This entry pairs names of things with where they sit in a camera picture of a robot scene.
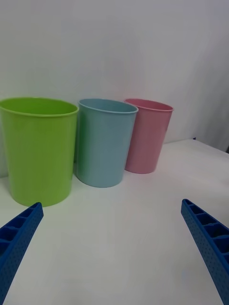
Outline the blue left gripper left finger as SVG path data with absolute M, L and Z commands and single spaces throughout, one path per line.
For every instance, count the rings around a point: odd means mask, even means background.
M 0 229 L 0 304 L 6 298 L 42 218 L 42 204 L 35 203 Z

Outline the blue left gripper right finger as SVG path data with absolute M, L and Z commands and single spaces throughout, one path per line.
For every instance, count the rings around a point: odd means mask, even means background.
M 223 304 L 229 304 L 229 229 L 188 199 L 181 214 Z

